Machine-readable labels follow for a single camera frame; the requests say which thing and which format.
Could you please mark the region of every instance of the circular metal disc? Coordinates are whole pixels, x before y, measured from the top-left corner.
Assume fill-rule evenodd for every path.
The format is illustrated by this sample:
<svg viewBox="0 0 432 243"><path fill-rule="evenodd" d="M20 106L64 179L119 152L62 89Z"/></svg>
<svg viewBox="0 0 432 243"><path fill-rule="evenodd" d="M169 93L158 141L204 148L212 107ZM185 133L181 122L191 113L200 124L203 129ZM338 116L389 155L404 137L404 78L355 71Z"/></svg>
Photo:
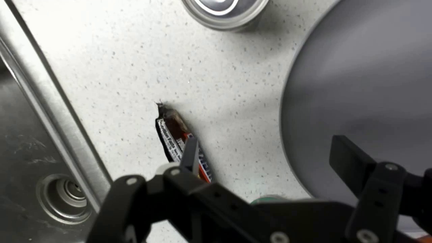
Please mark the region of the circular metal disc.
<svg viewBox="0 0 432 243"><path fill-rule="evenodd" d="M334 134L419 175L432 167L431 9L431 0L344 0L309 36L285 87L281 128L313 195L357 201L330 167Z"/></svg>

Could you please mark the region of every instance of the speckled gray surface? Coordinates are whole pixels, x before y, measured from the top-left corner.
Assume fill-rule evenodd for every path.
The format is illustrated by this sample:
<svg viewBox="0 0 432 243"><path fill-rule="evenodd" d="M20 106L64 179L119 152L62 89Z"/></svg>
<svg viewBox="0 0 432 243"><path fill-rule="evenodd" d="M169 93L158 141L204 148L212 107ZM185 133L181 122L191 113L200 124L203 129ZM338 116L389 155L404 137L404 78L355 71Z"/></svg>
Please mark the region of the speckled gray surface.
<svg viewBox="0 0 432 243"><path fill-rule="evenodd" d="M150 178L166 163L154 129L155 102L166 101L220 182L253 199L307 195L282 152L280 101L300 45L335 1L274 0L241 33L201 26L181 1L16 4L114 176ZM160 225L151 241L181 241Z"/></svg>

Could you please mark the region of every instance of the screw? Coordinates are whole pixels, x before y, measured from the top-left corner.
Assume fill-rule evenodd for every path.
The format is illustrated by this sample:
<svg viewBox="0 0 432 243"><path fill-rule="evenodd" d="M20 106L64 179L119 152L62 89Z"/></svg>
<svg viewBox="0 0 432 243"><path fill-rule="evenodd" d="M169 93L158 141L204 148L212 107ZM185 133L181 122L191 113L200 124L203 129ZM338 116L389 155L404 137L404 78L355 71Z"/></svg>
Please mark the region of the screw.
<svg viewBox="0 0 432 243"><path fill-rule="evenodd" d="M370 229L359 229L357 232L357 238L361 243L378 243L380 241L378 236Z"/></svg>
<svg viewBox="0 0 432 243"><path fill-rule="evenodd" d="M180 168L173 168L170 174L172 174L172 175L177 175L177 174L180 174L180 172L181 172Z"/></svg>
<svg viewBox="0 0 432 243"><path fill-rule="evenodd" d="M390 171L397 171L400 170L400 167L394 163L386 163L386 168L390 170Z"/></svg>
<svg viewBox="0 0 432 243"><path fill-rule="evenodd" d="M289 243L289 237L285 232L278 230L278 232L273 232L270 234L270 241L272 243Z"/></svg>

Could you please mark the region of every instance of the hole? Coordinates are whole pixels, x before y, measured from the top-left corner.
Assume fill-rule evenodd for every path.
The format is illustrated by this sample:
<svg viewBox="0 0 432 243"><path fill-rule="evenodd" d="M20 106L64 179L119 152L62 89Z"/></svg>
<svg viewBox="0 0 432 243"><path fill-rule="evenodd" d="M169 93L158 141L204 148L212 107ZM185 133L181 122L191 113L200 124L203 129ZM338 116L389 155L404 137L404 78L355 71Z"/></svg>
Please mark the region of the hole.
<svg viewBox="0 0 432 243"><path fill-rule="evenodd" d="M384 207L384 203L382 203L381 201L374 201L374 205L376 205L377 207Z"/></svg>
<svg viewBox="0 0 432 243"><path fill-rule="evenodd" d="M388 193L389 193L389 191L388 191L386 188L384 188L384 187L380 187L378 191L380 191L381 194L388 194Z"/></svg>
<svg viewBox="0 0 432 243"><path fill-rule="evenodd" d="M77 225L91 217L91 206L74 179L68 174L49 175L37 186L42 209L56 221Z"/></svg>

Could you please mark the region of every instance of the metal edge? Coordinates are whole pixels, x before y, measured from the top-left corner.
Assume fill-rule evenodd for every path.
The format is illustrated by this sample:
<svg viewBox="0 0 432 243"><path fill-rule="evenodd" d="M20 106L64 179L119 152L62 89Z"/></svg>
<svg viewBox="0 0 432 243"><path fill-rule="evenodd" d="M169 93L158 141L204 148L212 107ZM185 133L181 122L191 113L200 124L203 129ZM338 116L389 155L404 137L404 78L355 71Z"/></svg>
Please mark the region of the metal edge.
<svg viewBox="0 0 432 243"><path fill-rule="evenodd" d="M91 205L100 210L112 178L14 2L0 2L0 53Z"/></svg>

